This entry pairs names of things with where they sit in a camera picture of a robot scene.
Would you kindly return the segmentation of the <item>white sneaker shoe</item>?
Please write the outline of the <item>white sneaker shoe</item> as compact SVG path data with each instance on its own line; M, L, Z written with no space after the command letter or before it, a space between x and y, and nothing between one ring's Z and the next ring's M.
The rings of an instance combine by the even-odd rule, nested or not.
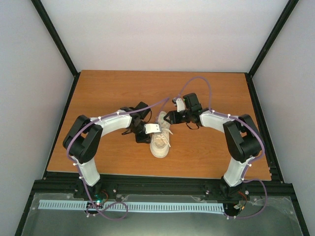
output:
M170 123L164 120L166 112L160 112L158 116L158 124L161 126L161 133L154 133L151 137L150 151L156 158L165 158L169 153L170 135L173 133L170 130Z

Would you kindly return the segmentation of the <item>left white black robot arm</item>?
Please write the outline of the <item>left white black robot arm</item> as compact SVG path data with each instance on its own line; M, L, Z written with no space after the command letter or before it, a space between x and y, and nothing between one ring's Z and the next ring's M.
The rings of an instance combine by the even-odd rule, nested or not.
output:
M144 102L136 107L123 107L113 116L88 118L79 116L63 140L63 147L69 149L69 156L78 165L80 177L85 181L85 192L92 198L102 194L102 185L98 183L100 174L96 169L95 155L101 137L119 129L126 129L123 135L133 133L137 143L148 144L150 134L146 133L144 121L152 111Z

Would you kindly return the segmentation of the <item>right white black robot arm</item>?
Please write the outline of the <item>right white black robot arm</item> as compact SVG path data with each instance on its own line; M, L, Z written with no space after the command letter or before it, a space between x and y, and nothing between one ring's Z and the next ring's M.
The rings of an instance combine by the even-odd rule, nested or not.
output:
M194 123L197 128L207 127L225 135L231 155L227 171L220 179L220 192L226 199L241 188L247 169L264 155L264 143L250 115L232 116L202 108L197 95L190 93L173 99L176 110L164 117L169 124Z

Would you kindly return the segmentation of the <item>white shoelace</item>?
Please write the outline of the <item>white shoelace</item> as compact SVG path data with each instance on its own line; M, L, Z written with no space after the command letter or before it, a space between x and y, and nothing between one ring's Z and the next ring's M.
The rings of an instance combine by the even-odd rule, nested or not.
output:
M158 123L162 128L162 132L154 135L154 144L157 148L167 148L171 147L170 145L170 134L173 134L170 130L170 123L164 120L166 116L165 112L161 112L158 117Z

